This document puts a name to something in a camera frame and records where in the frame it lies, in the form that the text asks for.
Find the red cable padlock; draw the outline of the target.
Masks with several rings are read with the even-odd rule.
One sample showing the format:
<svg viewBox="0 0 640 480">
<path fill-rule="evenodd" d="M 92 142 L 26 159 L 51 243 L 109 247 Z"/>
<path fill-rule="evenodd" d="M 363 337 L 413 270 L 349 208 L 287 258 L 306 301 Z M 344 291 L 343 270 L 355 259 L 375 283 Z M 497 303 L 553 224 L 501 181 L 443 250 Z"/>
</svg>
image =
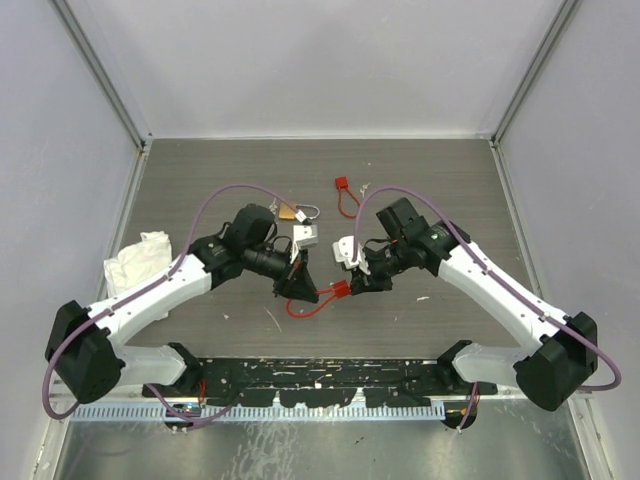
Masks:
<svg viewBox="0 0 640 480">
<path fill-rule="evenodd" d="M 324 308 L 326 308 L 333 301 L 350 296 L 351 288 L 346 280 L 341 280 L 338 282 L 334 282 L 331 284 L 329 289 L 321 290 L 318 292 L 320 297 L 325 296 L 325 299 L 320 302 L 317 306 L 315 306 L 312 310 L 306 312 L 294 312 L 292 309 L 292 301 L 288 300 L 286 303 L 286 313 L 294 319 L 303 320 L 309 319 L 316 314 L 320 313 Z"/>
<path fill-rule="evenodd" d="M 334 180 L 335 188 L 338 192 L 337 208 L 339 213 L 348 219 L 355 220 L 361 208 L 361 202 L 357 195 L 350 188 L 349 180 L 346 176 L 336 177 Z M 348 198 L 354 203 L 351 209 L 345 208 L 345 199 Z"/>
</svg>

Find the brass padlock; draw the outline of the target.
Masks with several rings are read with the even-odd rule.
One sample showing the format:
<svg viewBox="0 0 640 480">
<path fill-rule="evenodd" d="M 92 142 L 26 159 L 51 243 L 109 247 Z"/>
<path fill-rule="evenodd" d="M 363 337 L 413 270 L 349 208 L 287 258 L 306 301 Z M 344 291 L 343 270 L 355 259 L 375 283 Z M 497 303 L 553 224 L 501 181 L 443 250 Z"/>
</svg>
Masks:
<svg viewBox="0 0 640 480">
<path fill-rule="evenodd" d="M 317 219 L 321 214 L 320 208 L 315 205 L 297 203 L 294 208 L 291 208 L 278 199 L 273 199 L 269 209 L 277 219 L 286 221 L 294 221 L 299 212 L 310 220 Z"/>
</svg>

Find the silver keys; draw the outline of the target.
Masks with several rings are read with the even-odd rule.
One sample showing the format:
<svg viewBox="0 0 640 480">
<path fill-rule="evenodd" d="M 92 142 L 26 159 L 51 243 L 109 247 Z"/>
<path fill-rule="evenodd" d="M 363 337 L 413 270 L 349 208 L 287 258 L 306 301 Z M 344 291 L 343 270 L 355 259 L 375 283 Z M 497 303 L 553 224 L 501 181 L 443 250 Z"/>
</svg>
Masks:
<svg viewBox="0 0 640 480">
<path fill-rule="evenodd" d="M 363 198 L 366 197 L 368 189 L 370 188 L 370 186 L 371 186 L 371 183 L 365 183 L 365 184 L 362 184 L 361 187 L 359 188 L 360 195 Z"/>
</svg>

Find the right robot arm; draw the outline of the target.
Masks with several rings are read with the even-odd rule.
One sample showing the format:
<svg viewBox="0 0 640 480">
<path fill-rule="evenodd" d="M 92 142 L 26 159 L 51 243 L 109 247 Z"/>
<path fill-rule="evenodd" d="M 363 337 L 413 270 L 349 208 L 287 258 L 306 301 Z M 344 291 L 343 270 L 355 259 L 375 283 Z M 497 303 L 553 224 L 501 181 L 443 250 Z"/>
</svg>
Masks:
<svg viewBox="0 0 640 480">
<path fill-rule="evenodd" d="M 389 291 L 394 276 L 424 269 L 474 300 L 517 342 L 513 348 L 456 343 L 438 359 L 444 390 L 459 394 L 476 382 L 512 386 L 555 411 L 597 370 L 598 331 L 589 315 L 570 316 L 535 296 L 463 230 L 444 221 L 429 224 L 405 197 L 377 218 L 387 234 L 379 249 L 351 236 L 332 246 L 335 261 L 352 275 L 352 294 Z"/>
</svg>

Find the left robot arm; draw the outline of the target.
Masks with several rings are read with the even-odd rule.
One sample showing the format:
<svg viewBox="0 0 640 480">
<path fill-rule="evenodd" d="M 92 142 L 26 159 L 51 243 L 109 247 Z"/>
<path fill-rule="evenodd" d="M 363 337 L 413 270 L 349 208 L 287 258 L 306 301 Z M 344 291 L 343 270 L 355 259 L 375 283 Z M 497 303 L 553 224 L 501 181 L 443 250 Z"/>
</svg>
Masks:
<svg viewBox="0 0 640 480">
<path fill-rule="evenodd" d="M 144 384 L 191 395 L 204 373 L 183 345 L 133 347 L 130 340 L 175 307 L 245 271 L 271 279 L 276 296 L 317 303 L 307 250 L 317 244 L 318 228 L 303 213 L 297 217 L 286 248 L 279 250 L 274 215 L 249 204 L 218 233 L 196 239 L 185 254 L 139 285 L 88 307 L 68 302 L 56 314 L 46 360 L 80 404 L 118 387 Z"/>
</svg>

